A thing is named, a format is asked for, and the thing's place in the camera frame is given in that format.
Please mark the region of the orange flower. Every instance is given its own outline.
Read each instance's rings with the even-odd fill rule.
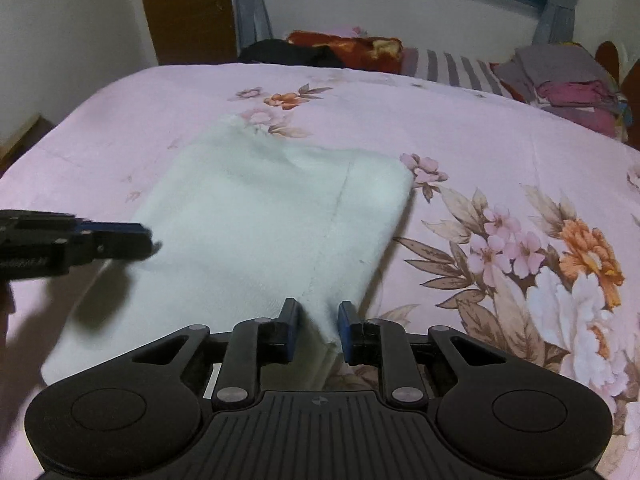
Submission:
[[[269,106],[282,106],[283,110],[291,110],[299,104],[306,103],[307,99],[302,99],[295,92],[289,92],[288,94],[274,94],[271,97],[267,97],[264,100],[265,104]]]
[[[574,282],[580,272],[597,275],[600,286],[604,291],[607,308],[612,310],[620,304],[618,287],[625,281],[616,260],[613,248],[605,240],[600,229],[589,231],[585,222],[580,220],[565,220],[560,233],[569,252],[560,258],[560,269],[571,282]]]

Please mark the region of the black robotic gripper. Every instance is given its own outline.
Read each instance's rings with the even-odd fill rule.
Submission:
[[[377,367],[379,391],[261,390],[260,368],[293,357],[299,310],[191,325],[52,384],[25,416],[42,480],[600,478],[599,396],[447,326],[407,334],[344,302],[345,361]]]

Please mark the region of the screw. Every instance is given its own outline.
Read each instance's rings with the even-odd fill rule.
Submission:
[[[402,386],[393,390],[391,396],[398,402],[417,402],[423,397],[423,394],[418,388]]]
[[[244,388],[238,388],[237,386],[227,386],[216,393],[216,397],[222,402],[240,402],[241,400],[245,400],[248,396],[249,394],[247,393],[247,390]]]

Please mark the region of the pile of folded clothes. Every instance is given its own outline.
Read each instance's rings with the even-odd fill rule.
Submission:
[[[537,44],[516,49],[494,73],[519,101],[626,141],[631,114],[609,73],[577,44]]]

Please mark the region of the wooden headboard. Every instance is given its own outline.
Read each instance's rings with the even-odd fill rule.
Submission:
[[[629,134],[628,145],[640,150],[640,60],[626,74],[620,82],[620,58],[618,50],[611,41],[605,41],[598,47],[596,61],[600,63],[616,80],[622,93],[629,102],[629,108],[634,117],[633,124],[627,129]]]

